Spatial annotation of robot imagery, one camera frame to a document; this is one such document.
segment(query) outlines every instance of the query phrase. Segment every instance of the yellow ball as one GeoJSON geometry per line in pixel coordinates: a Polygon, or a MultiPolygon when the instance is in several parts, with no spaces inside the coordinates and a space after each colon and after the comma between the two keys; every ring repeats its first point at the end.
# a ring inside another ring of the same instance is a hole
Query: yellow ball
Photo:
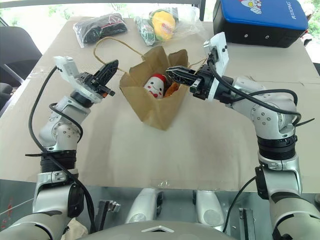
{"type": "Polygon", "coordinates": [[[176,21],[170,13],[159,11],[153,15],[152,25],[156,38],[161,41],[166,41],[172,38],[176,27],[176,21]]]}

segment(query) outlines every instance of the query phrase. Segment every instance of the table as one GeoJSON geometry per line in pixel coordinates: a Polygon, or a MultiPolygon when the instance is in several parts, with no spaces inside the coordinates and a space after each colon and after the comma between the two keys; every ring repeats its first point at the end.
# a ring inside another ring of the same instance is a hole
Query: table
{"type": "MultiPolygon", "coordinates": [[[[72,26],[81,18],[71,18],[28,77],[19,99],[0,118],[0,179],[36,181],[40,159],[25,157],[38,153],[28,132],[28,117],[36,95],[54,66],[53,56],[71,56],[80,72],[94,74],[101,64],[93,47],[80,48],[72,26]]],[[[125,20],[129,32],[116,37],[141,53],[145,46],[132,19],[125,20]]],[[[213,35],[211,22],[204,22],[207,36],[163,44],[167,54],[188,51],[189,62],[205,57],[202,43],[213,35]]],[[[299,96],[298,110],[312,123],[298,127],[296,150],[300,158],[303,191],[320,192],[318,141],[320,128],[320,78],[300,40],[289,48],[229,44],[230,62],[226,76],[250,76],[267,88],[288,88],[299,96]]],[[[119,59],[128,71],[141,58],[115,41],[105,41],[98,54],[107,62],[119,59]]],[[[86,185],[110,187],[154,187],[235,191],[252,176],[259,165],[254,126],[244,116],[219,102],[208,102],[187,94],[167,131],[152,128],[138,119],[119,89],[123,73],[108,83],[116,92],[91,108],[82,126],[84,135],[77,149],[79,179],[86,185]]],[[[48,83],[34,116],[36,134],[47,122],[48,105],[72,92],[71,86],[55,73],[48,83]]],[[[256,191],[251,184],[248,191],[256,191]]]]}

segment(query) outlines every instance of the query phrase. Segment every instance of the orange item in bag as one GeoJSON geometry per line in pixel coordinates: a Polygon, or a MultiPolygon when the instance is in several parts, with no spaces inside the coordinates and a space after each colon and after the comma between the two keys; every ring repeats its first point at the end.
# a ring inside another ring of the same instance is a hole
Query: orange item in bag
{"type": "Polygon", "coordinates": [[[170,97],[175,91],[177,91],[179,89],[180,84],[177,82],[173,82],[171,84],[171,86],[167,89],[167,91],[165,92],[164,97],[170,97]]]}

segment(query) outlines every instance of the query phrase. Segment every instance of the snowman toy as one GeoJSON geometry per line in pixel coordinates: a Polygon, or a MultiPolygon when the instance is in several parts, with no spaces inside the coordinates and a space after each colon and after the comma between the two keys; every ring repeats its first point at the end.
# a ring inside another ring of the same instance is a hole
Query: snowman toy
{"type": "Polygon", "coordinates": [[[148,90],[156,99],[162,99],[164,97],[166,77],[162,74],[153,74],[144,85],[144,88],[148,90]]]}

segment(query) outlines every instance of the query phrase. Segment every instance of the cartoon print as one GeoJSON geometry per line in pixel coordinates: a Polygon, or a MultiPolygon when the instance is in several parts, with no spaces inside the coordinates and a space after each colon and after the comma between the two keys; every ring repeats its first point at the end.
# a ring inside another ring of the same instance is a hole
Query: cartoon print
{"type": "Polygon", "coordinates": [[[242,5],[250,8],[250,11],[255,14],[261,14],[261,1],[260,0],[240,0],[242,5]]]}

